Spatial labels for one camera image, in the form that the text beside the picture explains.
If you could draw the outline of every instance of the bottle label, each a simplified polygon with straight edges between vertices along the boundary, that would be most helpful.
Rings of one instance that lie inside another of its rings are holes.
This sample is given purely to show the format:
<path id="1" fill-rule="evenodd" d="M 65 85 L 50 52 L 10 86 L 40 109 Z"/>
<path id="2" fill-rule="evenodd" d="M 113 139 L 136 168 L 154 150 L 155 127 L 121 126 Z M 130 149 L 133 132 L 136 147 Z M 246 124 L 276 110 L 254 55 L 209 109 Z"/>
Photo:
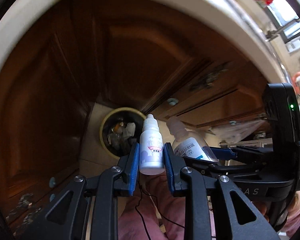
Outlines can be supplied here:
<path id="1" fill-rule="evenodd" d="M 197 140 L 193 137 L 190 137 L 184 140 L 182 143 L 180 143 L 174 149 L 174 155 L 210 161 L 210 158 L 206 156 Z"/>
<path id="2" fill-rule="evenodd" d="M 147 144 L 140 144 L 140 161 L 162 162 L 162 141 L 158 138 L 149 138 Z"/>

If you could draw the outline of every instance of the plastic wrapper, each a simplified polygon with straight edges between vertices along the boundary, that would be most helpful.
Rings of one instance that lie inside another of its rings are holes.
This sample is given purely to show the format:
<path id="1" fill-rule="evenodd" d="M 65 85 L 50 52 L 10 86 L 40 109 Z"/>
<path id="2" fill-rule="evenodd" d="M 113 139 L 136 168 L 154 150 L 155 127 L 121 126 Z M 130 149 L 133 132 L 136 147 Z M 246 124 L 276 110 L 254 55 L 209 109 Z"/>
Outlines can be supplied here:
<path id="1" fill-rule="evenodd" d="M 258 119 L 250 122 L 236 123 L 235 125 L 228 124 L 217 126 L 211 128 L 210 130 L 221 140 L 225 140 L 226 143 L 234 144 L 252 134 L 264 122 L 264 120 Z"/>

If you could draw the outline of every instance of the clear plastic bottle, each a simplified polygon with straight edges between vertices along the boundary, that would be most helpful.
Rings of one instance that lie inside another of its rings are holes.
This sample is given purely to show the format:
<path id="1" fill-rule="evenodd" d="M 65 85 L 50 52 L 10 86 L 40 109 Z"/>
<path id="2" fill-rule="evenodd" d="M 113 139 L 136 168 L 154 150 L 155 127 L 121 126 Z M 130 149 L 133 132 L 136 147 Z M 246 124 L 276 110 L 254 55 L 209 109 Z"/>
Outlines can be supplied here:
<path id="1" fill-rule="evenodd" d="M 175 138 L 172 144 L 174 155 L 219 162 L 201 135 L 194 131 L 187 131 L 183 122 L 177 117 L 169 118 L 167 127 Z"/>
<path id="2" fill-rule="evenodd" d="M 140 136 L 139 171 L 146 175 L 157 175 L 164 172 L 162 135 L 152 114 L 143 122 Z"/>

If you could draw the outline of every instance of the bottle bottom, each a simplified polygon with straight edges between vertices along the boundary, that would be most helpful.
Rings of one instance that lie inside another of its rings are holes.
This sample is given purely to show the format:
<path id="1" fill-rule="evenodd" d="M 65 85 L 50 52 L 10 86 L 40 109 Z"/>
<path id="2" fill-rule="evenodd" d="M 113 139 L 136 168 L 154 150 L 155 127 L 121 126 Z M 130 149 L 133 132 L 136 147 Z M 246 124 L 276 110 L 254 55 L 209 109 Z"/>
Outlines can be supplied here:
<path id="1" fill-rule="evenodd" d="M 139 171 L 145 175 L 158 175 L 165 171 L 164 164 L 159 162 L 146 162 L 139 166 Z"/>

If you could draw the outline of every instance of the transparent bottle with white label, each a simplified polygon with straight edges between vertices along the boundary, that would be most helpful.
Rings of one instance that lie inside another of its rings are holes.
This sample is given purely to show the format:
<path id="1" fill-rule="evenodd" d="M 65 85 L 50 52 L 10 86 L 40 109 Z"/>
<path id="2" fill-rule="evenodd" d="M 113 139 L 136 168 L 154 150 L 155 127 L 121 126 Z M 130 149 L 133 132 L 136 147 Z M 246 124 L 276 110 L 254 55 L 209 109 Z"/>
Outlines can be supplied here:
<path id="1" fill-rule="evenodd" d="M 200 134 L 187 131 L 183 122 L 173 116 L 167 120 L 167 127 L 175 140 L 172 144 L 174 155 L 219 162 Z"/>

